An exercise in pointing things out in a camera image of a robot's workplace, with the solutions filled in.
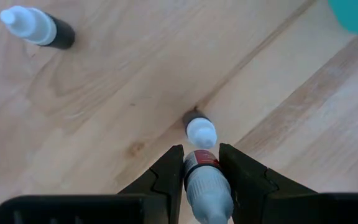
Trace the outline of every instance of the wooden table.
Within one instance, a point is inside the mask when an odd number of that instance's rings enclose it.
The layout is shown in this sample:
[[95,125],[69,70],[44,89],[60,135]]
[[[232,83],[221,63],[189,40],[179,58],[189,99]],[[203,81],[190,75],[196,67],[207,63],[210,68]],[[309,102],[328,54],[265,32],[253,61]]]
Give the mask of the wooden table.
[[[198,106],[219,142],[317,191],[358,192],[358,37],[325,0],[0,0],[77,31],[68,51],[0,23],[0,203],[113,194]],[[183,194],[180,223],[195,222]]]

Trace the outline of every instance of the dropper bottle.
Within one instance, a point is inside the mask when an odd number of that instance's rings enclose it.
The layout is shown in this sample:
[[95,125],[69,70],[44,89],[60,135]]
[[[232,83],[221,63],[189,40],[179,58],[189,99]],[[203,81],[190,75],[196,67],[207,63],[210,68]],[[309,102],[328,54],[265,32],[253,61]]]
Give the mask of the dropper bottle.
[[198,109],[193,109],[182,117],[186,135],[198,149],[211,149],[218,139],[214,124]]
[[229,182],[219,161],[205,149],[215,146],[218,135],[215,126],[196,108],[182,118],[189,142],[201,150],[185,158],[185,190],[187,201],[196,219],[202,224],[227,224],[233,213]]
[[0,18],[11,34],[39,46],[69,49],[75,41],[70,25],[33,7],[13,6]]
[[227,224],[233,213],[231,189],[212,152],[196,150],[186,156],[185,190],[200,223]]

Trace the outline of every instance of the small black bottle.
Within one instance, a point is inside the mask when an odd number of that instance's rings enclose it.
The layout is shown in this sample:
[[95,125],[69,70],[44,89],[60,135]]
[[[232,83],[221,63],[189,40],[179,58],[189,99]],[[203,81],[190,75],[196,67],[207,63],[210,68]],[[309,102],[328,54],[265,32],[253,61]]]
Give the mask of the small black bottle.
[[214,124],[196,108],[182,117],[186,135],[193,145],[199,149],[211,149],[218,139]]
[[13,35],[30,43],[63,50],[74,44],[73,28],[39,9],[13,6],[3,10],[0,17]]

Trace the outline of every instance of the clamp jaw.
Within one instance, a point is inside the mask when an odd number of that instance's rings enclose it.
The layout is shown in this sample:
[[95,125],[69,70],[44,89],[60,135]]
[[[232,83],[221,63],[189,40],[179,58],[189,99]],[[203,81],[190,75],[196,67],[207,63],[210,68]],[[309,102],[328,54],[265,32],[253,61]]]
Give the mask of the clamp jaw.
[[[219,163],[230,183],[236,224],[358,223],[358,194],[319,194],[228,144]],[[177,224],[183,147],[173,146],[116,195],[31,195],[0,204],[0,224]]]

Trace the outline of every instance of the white dropper tip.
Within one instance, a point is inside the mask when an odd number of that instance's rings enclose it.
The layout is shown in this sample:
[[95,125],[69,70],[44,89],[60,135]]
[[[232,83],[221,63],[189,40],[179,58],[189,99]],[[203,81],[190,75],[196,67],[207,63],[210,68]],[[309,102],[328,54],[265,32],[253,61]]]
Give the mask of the white dropper tip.
[[2,10],[0,18],[11,34],[33,44],[48,45],[57,34],[52,18],[39,9],[12,6]]
[[200,149],[211,149],[218,140],[215,126],[206,118],[195,118],[186,128],[189,141]]
[[209,214],[207,217],[208,224],[227,224],[227,216],[223,213]]
[[8,9],[2,10],[0,18],[6,25],[13,25],[17,21],[16,15]]

